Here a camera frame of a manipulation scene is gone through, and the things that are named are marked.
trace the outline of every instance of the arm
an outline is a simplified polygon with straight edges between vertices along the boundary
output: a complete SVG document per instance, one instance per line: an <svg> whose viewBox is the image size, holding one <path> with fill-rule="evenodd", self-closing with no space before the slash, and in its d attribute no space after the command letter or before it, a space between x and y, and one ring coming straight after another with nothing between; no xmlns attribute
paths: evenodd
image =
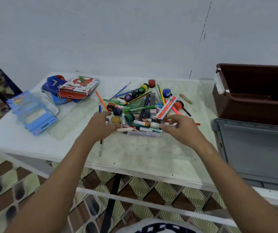
<svg viewBox="0 0 278 233"><path fill-rule="evenodd" d="M161 129L198 154L239 229L243 233L278 232L278 211L222 159L194 120L183 115L168 118L170 124L178 123L177 128L162 124Z"/></svg>
<svg viewBox="0 0 278 233"><path fill-rule="evenodd" d="M87 156L93 145L119 128L107 126L110 112L95 113L60 165L25 204L5 233L60 232L64 227Z"/></svg>

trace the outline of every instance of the person's left hand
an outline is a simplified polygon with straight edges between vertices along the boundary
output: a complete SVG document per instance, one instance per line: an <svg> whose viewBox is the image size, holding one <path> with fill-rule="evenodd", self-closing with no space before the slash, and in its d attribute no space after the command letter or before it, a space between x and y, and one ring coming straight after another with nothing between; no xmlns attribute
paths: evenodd
<svg viewBox="0 0 278 233"><path fill-rule="evenodd" d="M90 119L86 128L82 131L80 137L85 140L89 139L94 143L105 139L111 133L115 132L116 129L120 128L121 125L106 125L107 116L111 115L111 112L104 111L103 113L96 112Z"/></svg>

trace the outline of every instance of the forearm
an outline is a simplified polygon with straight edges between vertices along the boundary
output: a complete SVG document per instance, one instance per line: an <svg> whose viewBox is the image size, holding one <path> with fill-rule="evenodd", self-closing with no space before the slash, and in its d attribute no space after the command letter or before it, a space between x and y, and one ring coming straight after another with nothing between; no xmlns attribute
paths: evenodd
<svg viewBox="0 0 278 233"><path fill-rule="evenodd" d="M81 173L94 143L75 141L62 162L19 211L6 232L60 232L73 204Z"/></svg>
<svg viewBox="0 0 278 233"><path fill-rule="evenodd" d="M278 232L278 211L247 185L212 145L205 145L196 152L243 233Z"/></svg>

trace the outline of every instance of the hand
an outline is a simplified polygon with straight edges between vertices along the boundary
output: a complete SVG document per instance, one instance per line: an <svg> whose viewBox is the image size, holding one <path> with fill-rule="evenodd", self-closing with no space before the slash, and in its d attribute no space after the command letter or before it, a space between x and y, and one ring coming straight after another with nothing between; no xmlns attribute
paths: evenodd
<svg viewBox="0 0 278 233"><path fill-rule="evenodd" d="M205 136L198 129L196 123L192 118L189 118L184 115L169 115L168 119L171 119L169 122L170 125L177 123L176 128L172 128L168 125L161 124L160 128L172 135L176 140L181 142L188 147L191 147L195 152L198 152L201 147L211 145Z"/></svg>
<svg viewBox="0 0 278 233"><path fill-rule="evenodd" d="M107 116L111 115L111 112L104 111L103 113L96 112L90 119L86 128L83 130L80 137L83 139L90 139L94 143L103 140L108 137L111 133L115 132L116 129L120 128L121 125L106 125Z"/></svg>

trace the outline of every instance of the table top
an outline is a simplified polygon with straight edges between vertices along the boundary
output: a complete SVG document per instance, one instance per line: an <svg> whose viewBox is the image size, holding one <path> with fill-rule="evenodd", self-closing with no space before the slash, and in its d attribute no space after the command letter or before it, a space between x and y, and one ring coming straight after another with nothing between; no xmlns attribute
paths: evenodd
<svg viewBox="0 0 278 233"><path fill-rule="evenodd" d="M66 79L77 75L52 72L48 77L56 74L61 74ZM101 81L96 90L102 98L107 99L129 82L131 84L126 90L138 88L142 83L147 83L149 79L82 76L99 78ZM46 77L31 92L40 94L40 88L45 81ZM185 102L185 108L191 113L195 122L201 124L199 129L206 138L216 146L215 135L211 129L211 121L217 117L212 96L214 81L156 78L156 83L162 89L170 88L175 95L184 94L193 102L192 105ZM94 91L90 98L98 101ZM57 118L64 117L75 105L74 102L70 102L59 106L60 112ZM0 120L0 149L6 153L61 161L75 139L86 127L90 117L91 115L86 116L63 140L56 140L47 132L43 132L40 136L33 136L17 121L16 115L9 112ZM191 148L180 144L168 134L161 134L158 138L147 138L113 133L104 140L101 156L99 156L99 146L100 144L96 143L90 151L86 161L87 167L199 189L214 188L214 184L198 155Z"/></svg>

